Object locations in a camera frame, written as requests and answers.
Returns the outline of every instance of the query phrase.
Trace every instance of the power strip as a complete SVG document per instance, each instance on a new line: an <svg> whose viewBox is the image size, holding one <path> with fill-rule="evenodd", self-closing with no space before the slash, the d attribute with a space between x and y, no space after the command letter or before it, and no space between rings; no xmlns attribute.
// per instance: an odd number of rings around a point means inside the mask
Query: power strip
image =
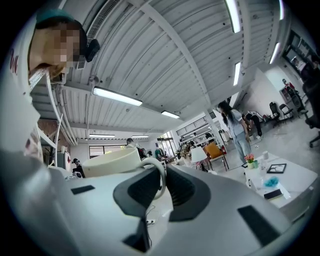
<svg viewBox="0 0 320 256"><path fill-rule="evenodd" d="M153 226L156 223L157 223L157 220L155 220L155 219L147 219L146 220L146 224L147 224L148 227L149 226Z"/></svg>

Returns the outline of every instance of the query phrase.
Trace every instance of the floor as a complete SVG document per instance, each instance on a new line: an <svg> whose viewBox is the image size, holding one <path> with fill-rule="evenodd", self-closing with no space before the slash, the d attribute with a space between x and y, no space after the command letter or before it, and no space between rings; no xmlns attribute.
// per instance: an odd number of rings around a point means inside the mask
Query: floor
<svg viewBox="0 0 320 256"><path fill-rule="evenodd" d="M263 133L263 139L255 138L250 143L251 150L255 156L260 156L262 152L268 151L320 175L320 143L319 141L315 142L313 148L309 147L309 141L317 135L318 130L315 128L310 129L305 123L305 117L301 116L300 119L294 118L292 122L281 123L279 127L277 126ZM225 170L221 160L212 162L213 170L218 175L245 183L243 171L235 170L235 168L242 165L235 149L228 151L226 160L229 165L228 171ZM147 215L147 220L156 220L154 225L148 227L152 246L155 246L161 240L161 237L165 235L172 209L171 196L168 190L161 198L151 203L147 211L151 210Z"/></svg>

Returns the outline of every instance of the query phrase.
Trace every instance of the light blue jeans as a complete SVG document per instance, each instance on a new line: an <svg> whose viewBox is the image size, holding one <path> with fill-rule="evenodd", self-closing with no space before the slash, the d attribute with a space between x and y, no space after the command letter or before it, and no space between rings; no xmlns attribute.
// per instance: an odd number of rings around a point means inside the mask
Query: light blue jeans
<svg viewBox="0 0 320 256"><path fill-rule="evenodd" d="M251 154L250 143L246 140L246 133L241 132L233 138L233 143L238 151L238 155L241 161L245 164L247 161L245 160L245 156Z"/></svg>

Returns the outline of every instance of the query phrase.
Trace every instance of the potted plant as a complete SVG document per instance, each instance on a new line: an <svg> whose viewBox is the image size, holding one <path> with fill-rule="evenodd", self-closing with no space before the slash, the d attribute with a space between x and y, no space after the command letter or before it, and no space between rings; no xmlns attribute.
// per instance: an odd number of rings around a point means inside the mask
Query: potted plant
<svg viewBox="0 0 320 256"><path fill-rule="evenodd" d="M247 154L244 159L247 161L248 163L248 168L249 169L253 169L254 168L254 160L255 160L255 157L253 154Z"/></svg>

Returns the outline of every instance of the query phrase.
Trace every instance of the fluorescent light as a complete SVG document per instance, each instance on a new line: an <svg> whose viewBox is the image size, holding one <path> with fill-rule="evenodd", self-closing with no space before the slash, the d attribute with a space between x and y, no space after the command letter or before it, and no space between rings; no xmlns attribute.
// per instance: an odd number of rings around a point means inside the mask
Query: fluorescent light
<svg viewBox="0 0 320 256"><path fill-rule="evenodd" d="M272 57L270 59L269 64L272 64L274 62L274 60L275 60L275 58L276 58L276 56L278 54L279 47L280 47L280 43L278 42L274 47L274 51L273 51L273 54L272 54Z"/></svg>
<svg viewBox="0 0 320 256"><path fill-rule="evenodd" d="M133 135L131 138L148 138L149 135Z"/></svg>
<svg viewBox="0 0 320 256"><path fill-rule="evenodd" d="M240 28L240 20L239 20L236 1L235 0L225 0L225 3L226 3L226 6L228 8L229 15L231 18L233 33L238 33L241 31L241 28Z"/></svg>
<svg viewBox="0 0 320 256"><path fill-rule="evenodd" d="M117 92L113 92L111 90L107 90L104 88L100 88L100 87L94 87L93 89L93 94L97 95L97 96L101 96L101 97L105 97L105 98L109 98L112 100L116 100L116 101L120 101L120 102L124 102L124 103L128 103L128 104L132 104L135 106L140 106L142 104L142 101L134 99L134 98L130 98L128 96L124 96L120 93Z"/></svg>
<svg viewBox="0 0 320 256"><path fill-rule="evenodd" d="M282 0L279 0L280 5L280 21L285 18L285 9L284 9L284 2Z"/></svg>
<svg viewBox="0 0 320 256"><path fill-rule="evenodd" d="M240 68L241 68L241 62L238 62L237 64L235 64L233 86L236 86L238 84L239 75L240 75Z"/></svg>
<svg viewBox="0 0 320 256"><path fill-rule="evenodd" d="M171 118L179 118L180 116L176 115L176 114L172 114L168 111L162 111L161 112L162 115L165 115L165 116L168 116L168 117L171 117Z"/></svg>
<svg viewBox="0 0 320 256"><path fill-rule="evenodd" d="M116 135L106 135L106 134L89 134L89 137L99 137L99 138L113 138Z"/></svg>

